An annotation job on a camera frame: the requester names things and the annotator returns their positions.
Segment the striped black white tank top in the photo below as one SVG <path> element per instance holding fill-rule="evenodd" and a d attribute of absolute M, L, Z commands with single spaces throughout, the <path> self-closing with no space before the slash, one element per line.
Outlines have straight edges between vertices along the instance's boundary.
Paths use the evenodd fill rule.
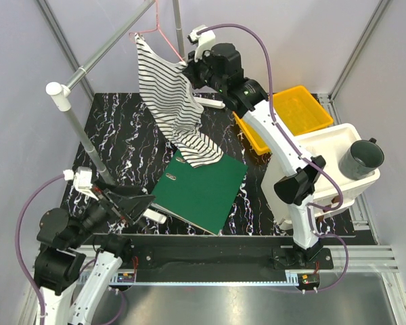
<path fill-rule="evenodd" d="M 163 136 L 193 168 L 219 162 L 223 151 L 200 131 L 204 107 L 195 101 L 190 81 L 183 74 L 187 64 L 159 57 L 136 34 L 139 94 Z"/>

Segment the pink wire hanger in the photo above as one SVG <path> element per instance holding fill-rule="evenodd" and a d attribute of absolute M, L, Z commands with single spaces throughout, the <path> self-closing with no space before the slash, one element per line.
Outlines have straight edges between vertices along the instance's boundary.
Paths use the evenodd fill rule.
<path fill-rule="evenodd" d="M 138 32 L 129 32 L 129 38 L 132 43 L 135 43 L 135 35 L 142 35 L 142 34 L 148 34 L 148 33 L 159 33 L 161 37 L 165 40 L 167 45 L 171 48 L 171 50 L 175 53 L 175 55 L 178 57 L 180 62 L 185 62 L 185 60 L 181 57 L 179 54 L 179 51 L 174 47 L 174 45 L 170 42 L 170 40 L 166 37 L 164 32 L 162 31 L 160 27 L 160 16 L 159 16 L 159 0 L 154 1 L 155 5 L 155 27 L 149 30 L 141 30 Z"/>

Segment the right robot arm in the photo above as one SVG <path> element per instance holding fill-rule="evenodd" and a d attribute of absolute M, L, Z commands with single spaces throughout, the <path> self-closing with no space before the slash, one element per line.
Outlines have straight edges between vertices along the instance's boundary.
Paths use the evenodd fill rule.
<path fill-rule="evenodd" d="M 295 263 L 301 268 L 311 267 L 323 248 L 309 217 L 325 159 L 300 149 L 290 130 L 276 119 L 271 96 L 257 81 L 244 76 L 241 55 L 233 44 L 197 46 L 189 53 L 183 73 L 193 88 L 207 86 L 218 92 L 225 106 L 259 134 L 278 160 L 284 176 L 274 184 L 273 192 L 288 208 Z"/>

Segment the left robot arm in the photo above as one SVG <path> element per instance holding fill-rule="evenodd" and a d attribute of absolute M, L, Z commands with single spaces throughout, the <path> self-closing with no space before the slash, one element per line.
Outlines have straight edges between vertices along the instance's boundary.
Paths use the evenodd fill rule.
<path fill-rule="evenodd" d="M 47 211 L 41 218 L 37 240 L 40 253 L 35 259 L 34 281 L 41 293 L 37 324 L 91 324 L 102 295 L 119 268 L 133 260 L 131 239 L 108 234 L 97 250 L 93 270 L 76 300 L 74 289 L 86 259 L 78 252 L 95 231 L 110 219 L 136 224 L 155 197 L 137 186 L 112 186 L 102 181 L 74 189 L 92 199 L 78 216 L 61 208 Z"/>

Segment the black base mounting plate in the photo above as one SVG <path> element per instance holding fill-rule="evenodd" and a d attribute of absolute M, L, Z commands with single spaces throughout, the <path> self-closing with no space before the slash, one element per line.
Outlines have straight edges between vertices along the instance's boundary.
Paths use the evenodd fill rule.
<path fill-rule="evenodd" d="M 291 237 L 129 234 L 138 284 L 264 284 L 286 280 L 286 271 L 330 271 L 328 248 L 310 261 L 293 248 Z"/>

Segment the yellow plastic tray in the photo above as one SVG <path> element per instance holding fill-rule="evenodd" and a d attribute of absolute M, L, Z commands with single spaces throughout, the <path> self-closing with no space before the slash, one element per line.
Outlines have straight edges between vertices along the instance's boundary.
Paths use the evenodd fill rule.
<path fill-rule="evenodd" d="M 334 123 L 330 114 L 302 85 L 275 93 L 273 104 L 276 113 L 295 136 L 324 129 Z M 249 124 L 240 119 L 236 113 L 233 113 L 233 116 L 252 149 L 259 156 L 270 152 L 269 147 Z"/>

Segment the white foam box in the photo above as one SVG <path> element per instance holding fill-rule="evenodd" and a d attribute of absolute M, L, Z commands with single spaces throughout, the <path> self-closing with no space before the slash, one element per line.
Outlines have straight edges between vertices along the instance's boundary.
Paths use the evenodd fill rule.
<path fill-rule="evenodd" d="M 351 180 L 340 172 L 338 163 L 351 145 L 360 140 L 361 137 L 355 126 L 349 123 L 320 129 L 318 131 L 305 133 L 296 137 L 299 144 L 309 151 L 313 156 L 321 155 L 325 158 L 326 166 L 324 171 L 339 185 L 343 194 L 343 205 L 328 214 L 335 215 L 348 209 L 355 202 L 356 197 L 363 193 L 370 185 L 380 177 L 378 169 L 373 170 L 367 177 L 360 180 Z M 278 159 L 271 157 L 267 170 L 263 177 L 261 188 L 273 218 L 281 230 L 291 230 L 292 222 L 289 216 L 288 206 L 276 195 L 273 185 L 284 176 Z"/>

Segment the dark green mug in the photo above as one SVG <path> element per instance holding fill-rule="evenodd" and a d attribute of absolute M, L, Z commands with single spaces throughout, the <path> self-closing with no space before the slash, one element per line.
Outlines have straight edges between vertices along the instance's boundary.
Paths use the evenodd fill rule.
<path fill-rule="evenodd" d="M 380 167 L 385 159 L 377 139 L 360 139 L 351 144 L 338 163 L 343 176 L 360 180 L 367 177 L 372 171 Z"/>

